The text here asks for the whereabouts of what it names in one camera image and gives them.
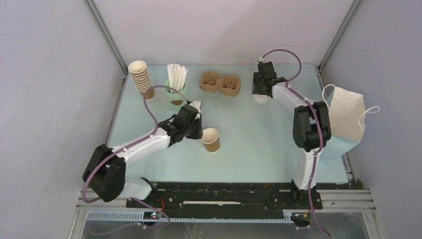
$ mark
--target paper bag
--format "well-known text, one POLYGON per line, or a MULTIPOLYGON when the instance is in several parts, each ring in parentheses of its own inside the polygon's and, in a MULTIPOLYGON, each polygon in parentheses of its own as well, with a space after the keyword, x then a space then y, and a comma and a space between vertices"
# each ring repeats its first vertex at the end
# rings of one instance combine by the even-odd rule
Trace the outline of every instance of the paper bag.
POLYGON ((333 84, 324 87, 322 97, 328 105, 331 139, 327 141, 320 160, 338 159, 360 143, 365 132, 365 115, 377 113, 380 108, 375 106, 366 110, 363 95, 336 87, 333 84), (327 103, 324 91, 329 86, 333 86, 334 90, 328 97, 327 103))

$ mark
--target white rope handle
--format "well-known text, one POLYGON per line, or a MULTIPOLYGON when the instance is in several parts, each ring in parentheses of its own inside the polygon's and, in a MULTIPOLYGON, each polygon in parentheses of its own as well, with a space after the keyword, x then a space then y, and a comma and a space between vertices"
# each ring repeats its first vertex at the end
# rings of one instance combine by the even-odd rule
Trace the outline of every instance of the white rope handle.
POLYGON ((328 103, 327 103, 327 100, 325 99, 324 92, 325 92, 325 90, 327 89, 327 87, 329 87, 329 86, 334 86, 334 88, 335 88, 335 85, 333 85, 333 84, 328 84, 328 85, 326 85, 326 86, 324 87, 324 89, 322 90, 322 100, 324 100, 325 104, 326 104, 326 105, 327 105, 327 107, 328 107, 328 110, 330 110, 330 108, 329 108, 329 105, 328 105, 328 103))
POLYGON ((362 118, 362 116, 363 116, 364 114, 366 114, 366 113, 375 114, 375 113, 378 113, 379 111, 380 111, 380 107, 379 107, 379 106, 374 106, 374 107, 371 107, 371 108, 369 108, 369 109, 365 110, 365 112, 363 112, 363 113, 360 115, 359 119, 357 120, 357 121, 358 121, 358 123, 359 123, 360 130, 362 130, 362 124, 360 123, 360 119, 362 118))

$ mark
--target robotic arm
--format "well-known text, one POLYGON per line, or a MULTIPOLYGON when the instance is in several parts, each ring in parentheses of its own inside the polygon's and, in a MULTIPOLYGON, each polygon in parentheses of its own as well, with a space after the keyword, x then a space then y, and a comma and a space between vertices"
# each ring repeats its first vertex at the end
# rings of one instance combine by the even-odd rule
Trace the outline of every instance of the robotic arm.
POLYGON ((127 177, 126 169, 147 155, 182 141, 184 137, 200 139, 202 137, 200 106, 201 102, 199 101, 188 102, 177 115, 158 123, 155 134, 151 134, 153 131, 150 131, 129 143, 113 148, 108 148, 105 144, 98 146, 85 169, 83 180, 86 182, 94 168, 107 156, 123 149, 101 167, 90 181, 89 186, 104 202, 110 202, 118 196, 145 199, 153 185, 146 178, 127 177), (132 148, 126 148, 127 145, 146 136, 149 138, 132 148))
POLYGON ((274 98, 281 101, 294 115, 293 121, 293 139, 297 147, 303 149, 303 157, 298 161, 298 168, 293 182, 297 189, 307 190, 309 179, 312 173, 314 154, 319 149, 319 134, 316 123, 312 123, 310 118, 314 119, 310 107, 305 101, 308 101, 316 110, 316 115, 322 130, 323 145, 331 138, 331 129, 328 118, 327 105, 324 102, 313 102, 306 98, 300 98, 291 86, 287 84, 286 78, 277 78, 274 71, 274 65, 271 61, 259 62, 258 72, 253 74, 252 94, 260 99, 266 100, 274 98))

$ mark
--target table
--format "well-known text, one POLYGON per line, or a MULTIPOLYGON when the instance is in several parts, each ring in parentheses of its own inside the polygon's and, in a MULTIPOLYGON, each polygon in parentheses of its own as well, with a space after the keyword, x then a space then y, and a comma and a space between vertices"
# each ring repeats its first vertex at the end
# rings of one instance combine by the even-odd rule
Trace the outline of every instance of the table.
MULTIPOLYGON (((186 85, 188 99, 201 101, 203 128, 215 127, 220 132, 221 148, 208 153, 199 140, 182 142, 148 155, 129 168, 128 176, 146 177, 150 181, 170 182, 290 182, 300 156, 293 141, 293 114, 279 101, 258 104, 253 100, 252 75, 256 65, 189 65, 186 85), (235 97, 203 92, 199 77, 207 70, 241 77, 240 94, 235 97)), ((166 66, 148 66, 154 85, 168 79, 166 66)), ((276 65, 278 77, 296 74, 297 65, 276 65)), ((304 65, 292 82, 301 94, 321 101, 321 87, 313 65, 304 65)), ((156 89, 147 101, 160 122, 175 114, 164 88, 156 89)), ((130 76, 109 138, 109 146, 121 145, 153 129, 154 122, 143 105, 130 76)), ((316 181, 347 183, 342 159, 320 159, 316 181)))

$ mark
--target green container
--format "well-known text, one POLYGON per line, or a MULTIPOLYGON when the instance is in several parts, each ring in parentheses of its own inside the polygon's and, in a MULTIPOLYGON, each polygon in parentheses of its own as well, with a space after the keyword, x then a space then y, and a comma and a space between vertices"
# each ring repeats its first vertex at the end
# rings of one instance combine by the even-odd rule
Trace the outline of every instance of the green container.
MULTIPOLYGON (((170 86, 169 80, 164 83, 165 86, 170 86)), ((167 98, 169 99, 169 104, 171 105, 171 108, 179 112, 180 108, 186 104, 186 100, 183 99, 178 93, 176 92, 170 92, 170 89, 165 88, 167 98)), ((183 89, 180 91, 186 98, 188 97, 186 95, 186 84, 183 86, 183 89)))

